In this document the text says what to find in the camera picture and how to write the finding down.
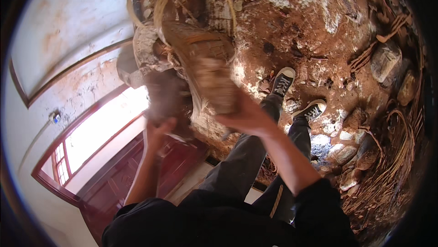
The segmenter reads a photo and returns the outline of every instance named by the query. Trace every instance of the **door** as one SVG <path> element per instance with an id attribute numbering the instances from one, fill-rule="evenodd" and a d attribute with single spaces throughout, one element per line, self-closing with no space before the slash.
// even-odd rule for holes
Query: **door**
<path id="1" fill-rule="evenodd" d="M 198 163 L 205 160 L 207 147 L 199 140 L 188 144 L 166 138 L 158 197 L 164 198 Z M 85 223 L 101 246 L 104 228 L 122 208 L 143 155 L 143 134 L 137 135 L 108 161 L 78 192 Z"/>

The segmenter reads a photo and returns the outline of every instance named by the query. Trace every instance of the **bright window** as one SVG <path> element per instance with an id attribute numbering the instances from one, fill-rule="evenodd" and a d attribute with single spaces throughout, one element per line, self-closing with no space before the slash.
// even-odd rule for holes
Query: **bright window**
<path id="1" fill-rule="evenodd" d="M 86 119 L 53 153 L 59 183 L 65 184 L 97 149 L 148 106 L 145 87 L 128 88 Z"/>

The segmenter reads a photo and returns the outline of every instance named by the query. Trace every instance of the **rubble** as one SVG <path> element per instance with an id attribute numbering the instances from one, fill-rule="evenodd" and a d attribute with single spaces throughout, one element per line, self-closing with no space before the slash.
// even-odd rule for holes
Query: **rubble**
<path id="1" fill-rule="evenodd" d="M 371 73 L 375 80 L 383 83 L 401 60 L 402 51 L 395 42 L 389 40 L 384 44 L 379 44 L 371 58 Z"/>
<path id="2" fill-rule="evenodd" d="M 397 101 L 402 105 L 406 106 L 410 101 L 412 101 L 415 91 L 417 89 L 417 79 L 414 76 L 413 70 L 408 70 L 405 79 L 403 80 L 402 87 L 397 94 Z"/>

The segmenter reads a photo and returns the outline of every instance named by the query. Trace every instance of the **debris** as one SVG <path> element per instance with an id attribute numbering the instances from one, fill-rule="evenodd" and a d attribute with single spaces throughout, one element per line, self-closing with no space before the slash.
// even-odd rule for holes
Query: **debris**
<path id="1" fill-rule="evenodd" d="M 417 79 L 414 76 L 413 70 L 408 70 L 405 79 L 403 80 L 402 87 L 397 94 L 397 101 L 402 105 L 406 106 L 410 101 L 412 101 L 415 91 L 417 90 Z"/>
<path id="2" fill-rule="evenodd" d="M 344 173 L 342 173 L 341 181 L 339 183 L 339 188 L 342 191 L 347 191 L 351 187 L 359 184 L 360 178 L 362 177 L 362 171 L 355 168 L 353 170 L 348 169 Z"/>
<path id="3" fill-rule="evenodd" d="M 230 78 L 230 70 L 225 60 L 197 58 L 194 62 L 193 70 L 201 94 L 208 99 L 216 113 L 237 112 L 237 86 Z"/>
<path id="4" fill-rule="evenodd" d="M 238 12 L 242 11 L 243 10 L 243 3 L 244 3 L 244 0 L 234 0 L 234 4 L 233 4 L 234 10 L 236 10 Z"/>
<path id="5" fill-rule="evenodd" d="M 362 14 L 358 11 L 359 7 L 357 6 L 356 0 L 336 0 L 338 4 L 341 6 L 344 14 L 347 15 L 347 18 L 352 20 L 355 23 L 360 24 L 362 20 Z"/>
<path id="6" fill-rule="evenodd" d="M 345 118 L 342 129 L 353 135 L 358 128 L 367 120 L 368 114 L 360 107 L 357 107 L 353 112 Z"/>
<path id="7" fill-rule="evenodd" d="M 371 58 L 371 73 L 375 80 L 383 83 L 386 76 L 401 60 L 402 51 L 395 42 L 380 44 Z"/>
<path id="8" fill-rule="evenodd" d="M 265 42 L 263 45 L 263 52 L 266 54 L 272 54 L 274 52 L 275 47 L 270 42 Z"/>

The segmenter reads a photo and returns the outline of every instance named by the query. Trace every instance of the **black sneaker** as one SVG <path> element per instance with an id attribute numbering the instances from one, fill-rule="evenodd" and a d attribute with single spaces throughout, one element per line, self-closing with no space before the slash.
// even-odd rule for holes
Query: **black sneaker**
<path id="1" fill-rule="evenodd" d="M 324 100 L 314 100 L 303 110 L 292 113 L 292 120 L 298 116 L 303 116 L 309 122 L 314 118 L 318 118 L 324 113 L 327 108 L 327 103 Z"/>
<path id="2" fill-rule="evenodd" d="M 286 95 L 287 90 L 295 80 L 295 70 L 290 67 L 285 67 L 278 72 L 274 80 L 274 87 L 271 94 L 276 94 L 282 98 Z"/>

